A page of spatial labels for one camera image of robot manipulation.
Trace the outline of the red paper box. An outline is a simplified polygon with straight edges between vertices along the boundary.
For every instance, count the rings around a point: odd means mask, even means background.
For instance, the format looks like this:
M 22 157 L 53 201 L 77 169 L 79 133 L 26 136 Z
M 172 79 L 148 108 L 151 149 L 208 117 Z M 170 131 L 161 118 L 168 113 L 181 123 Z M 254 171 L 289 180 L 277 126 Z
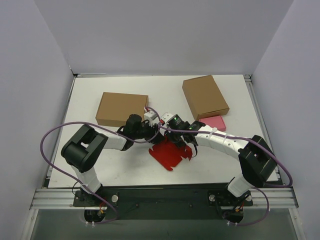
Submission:
M 173 168 L 183 159 L 190 161 L 193 156 L 192 149 L 189 146 L 178 147 L 168 139 L 153 145 L 148 152 L 169 172 L 173 171 Z

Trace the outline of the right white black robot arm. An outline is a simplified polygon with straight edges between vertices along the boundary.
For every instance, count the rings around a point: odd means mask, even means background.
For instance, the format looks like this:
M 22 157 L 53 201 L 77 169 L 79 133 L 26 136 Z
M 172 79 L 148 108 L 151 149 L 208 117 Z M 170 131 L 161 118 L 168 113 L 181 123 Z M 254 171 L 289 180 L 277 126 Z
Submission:
M 174 143 L 208 147 L 239 161 L 241 173 L 232 178 L 226 187 L 236 198 L 250 188 L 264 187 L 277 167 L 268 154 L 271 152 L 268 144 L 261 136 L 239 139 L 200 121 L 190 124 L 177 114 L 165 113 L 161 120 L 168 127 L 168 138 Z

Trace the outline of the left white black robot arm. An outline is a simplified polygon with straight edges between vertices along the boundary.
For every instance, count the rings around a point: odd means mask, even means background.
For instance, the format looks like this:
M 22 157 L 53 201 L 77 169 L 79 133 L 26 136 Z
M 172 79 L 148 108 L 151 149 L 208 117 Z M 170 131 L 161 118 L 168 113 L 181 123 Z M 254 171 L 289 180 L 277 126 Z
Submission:
M 102 150 L 126 151 L 138 140 L 159 144 L 164 139 L 156 123 L 142 120 L 139 115 L 132 114 L 125 125 L 114 133 L 107 130 L 98 132 L 88 123 L 83 124 L 63 146 L 61 156 L 80 180 L 81 188 L 86 192 L 84 199 L 90 205 L 96 206 L 101 203 L 103 194 L 99 190 L 102 184 L 97 177 L 94 165 Z

